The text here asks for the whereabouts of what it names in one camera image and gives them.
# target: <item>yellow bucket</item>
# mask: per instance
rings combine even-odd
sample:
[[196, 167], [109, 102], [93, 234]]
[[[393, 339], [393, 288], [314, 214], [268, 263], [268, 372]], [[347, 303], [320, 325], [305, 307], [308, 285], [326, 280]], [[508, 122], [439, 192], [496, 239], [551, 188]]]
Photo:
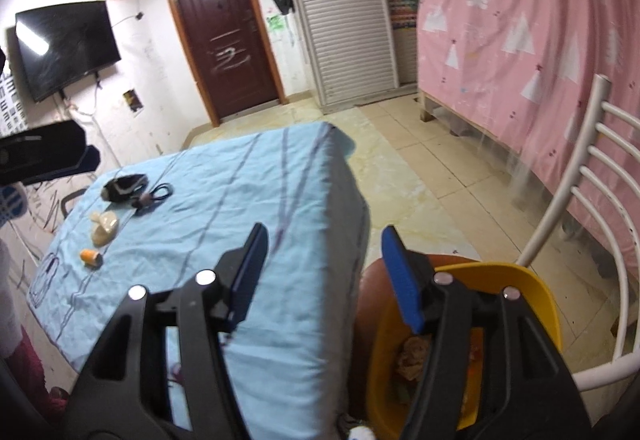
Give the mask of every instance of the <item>yellow bucket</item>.
[[[511, 263], [462, 263], [436, 266], [437, 271], [447, 271], [471, 290], [499, 293], [506, 286], [520, 290], [545, 327], [559, 351], [562, 351], [561, 331], [556, 303], [551, 292], [530, 269]], [[472, 341], [478, 330], [472, 331]], [[379, 440], [398, 440], [409, 412], [409, 406], [400, 404], [392, 387], [392, 375], [396, 357], [402, 344], [412, 334], [404, 324], [398, 303], [391, 297], [383, 311], [369, 364], [367, 378], [367, 415]], [[481, 363], [471, 365], [466, 381], [469, 402], [479, 402], [482, 381]], [[469, 406], [461, 415], [458, 429], [476, 422], [478, 406]]]

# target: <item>tv screen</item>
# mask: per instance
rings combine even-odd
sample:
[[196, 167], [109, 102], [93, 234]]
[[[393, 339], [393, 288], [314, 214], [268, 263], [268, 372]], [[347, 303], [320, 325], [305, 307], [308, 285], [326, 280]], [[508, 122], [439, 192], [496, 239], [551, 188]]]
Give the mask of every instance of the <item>tv screen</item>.
[[36, 102], [120, 60], [104, 1], [20, 12], [15, 34]]

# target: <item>dark red door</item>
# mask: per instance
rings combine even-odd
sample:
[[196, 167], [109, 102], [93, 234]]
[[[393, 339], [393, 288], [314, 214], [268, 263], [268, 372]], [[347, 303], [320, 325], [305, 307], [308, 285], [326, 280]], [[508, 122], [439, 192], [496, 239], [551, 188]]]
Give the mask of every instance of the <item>dark red door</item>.
[[278, 98], [251, 0], [178, 0], [178, 11], [220, 118]]

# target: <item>orange wooden door frame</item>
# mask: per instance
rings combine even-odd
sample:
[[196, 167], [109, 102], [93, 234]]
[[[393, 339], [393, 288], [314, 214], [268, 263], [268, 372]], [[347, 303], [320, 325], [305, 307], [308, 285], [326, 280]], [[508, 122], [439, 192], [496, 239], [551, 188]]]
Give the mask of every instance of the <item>orange wooden door frame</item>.
[[[218, 127], [220, 125], [220, 117], [218, 117], [218, 113], [216, 112], [216, 107], [213, 105], [213, 102], [207, 92], [206, 85], [200, 74], [200, 70], [198, 69], [196, 65], [196, 61], [193, 58], [193, 52], [191, 51], [191, 45], [189, 42], [189, 38], [187, 36], [187, 31], [184, 25], [184, 21], [182, 20], [182, 15], [180, 13], [180, 10], [178, 10], [178, 0], [168, 0], [168, 1], [169, 1], [169, 8], [171, 10], [171, 15], [174, 18], [175, 27], [178, 32], [178, 37], [180, 38], [180, 42], [182, 43], [182, 49], [184, 50], [184, 54], [187, 57], [187, 62], [189, 63], [191, 73], [193, 74], [193, 78], [196, 82], [196, 87], [198, 88], [200, 97], [204, 102], [204, 106], [205, 106], [205, 109], [207, 110], [207, 114], [209, 115], [211, 124], [213, 125], [213, 127]], [[251, 6], [252, 6], [252, 9], [254, 10], [255, 19], [258, 25], [258, 31], [260, 32], [260, 39], [262, 39], [262, 45], [267, 55], [267, 61], [269, 63], [271, 76], [273, 77], [273, 82], [275, 83], [276, 91], [278, 92], [278, 100], [282, 105], [287, 104], [289, 103], [289, 100], [287, 100], [287, 97], [284, 95], [284, 88], [282, 86], [280, 72], [278, 72], [276, 59], [271, 49], [271, 41], [269, 40], [269, 35], [267, 33], [267, 26], [265, 25], [264, 18], [262, 16], [260, 1], [251, 0]]]

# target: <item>white metal chair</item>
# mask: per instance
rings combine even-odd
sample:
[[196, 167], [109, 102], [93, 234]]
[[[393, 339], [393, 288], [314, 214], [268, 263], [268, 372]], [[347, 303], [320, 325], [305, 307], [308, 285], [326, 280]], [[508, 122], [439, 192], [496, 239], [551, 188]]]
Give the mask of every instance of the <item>white metal chair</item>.
[[583, 204], [588, 213], [590, 213], [593, 219], [602, 227], [602, 231], [609, 242], [610, 251], [616, 262], [618, 283], [620, 286], [620, 318], [618, 321], [618, 333], [616, 335], [616, 345], [611, 362], [580, 373], [574, 373], [574, 380], [580, 391], [594, 390], [595, 388], [607, 386], [633, 375], [640, 370], [640, 315], [636, 325], [636, 339], [634, 341], [633, 352], [624, 356], [622, 355], [628, 322], [629, 293], [627, 272], [622, 252], [620, 250], [620, 245], [616, 241], [616, 238], [605, 219], [594, 205], [584, 196], [580, 191], [580, 188], [578, 188], [578, 184], [581, 179], [584, 178], [591, 182], [591, 184], [602, 192], [613, 206], [615, 206], [620, 216], [625, 220], [627, 228], [633, 237], [636, 261], [638, 261], [638, 266], [640, 267], [640, 239], [638, 239], [638, 231], [636, 230], [628, 211], [610, 188], [607, 187], [607, 185], [605, 185], [604, 182], [602, 182], [596, 174], [586, 166], [587, 160], [590, 157], [596, 158], [615, 172], [620, 179], [622, 179], [622, 181], [631, 188], [635, 195], [640, 198], [640, 185], [638, 185], [638, 182], [636, 182], [636, 180], [618, 163], [613, 161], [610, 156], [593, 145], [598, 135], [604, 135], [640, 163], [640, 150], [601, 122], [604, 113], [610, 113], [640, 131], [640, 119], [607, 102], [610, 90], [611, 82], [606, 76], [601, 74], [594, 76], [589, 103], [584, 115], [584, 121], [582, 122], [582, 127], [578, 133], [574, 152], [569, 159], [569, 163], [567, 164], [560, 184], [558, 185], [558, 190], [556, 190], [556, 193], [542, 217], [542, 220], [522, 251], [522, 254], [516, 261], [516, 263], [521, 266], [528, 267], [531, 265], [531, 262], [536, 258], [537, 254], [546, 243], [546, 240], [556, 227], [556, 224], [564, 214], [572, 196]]

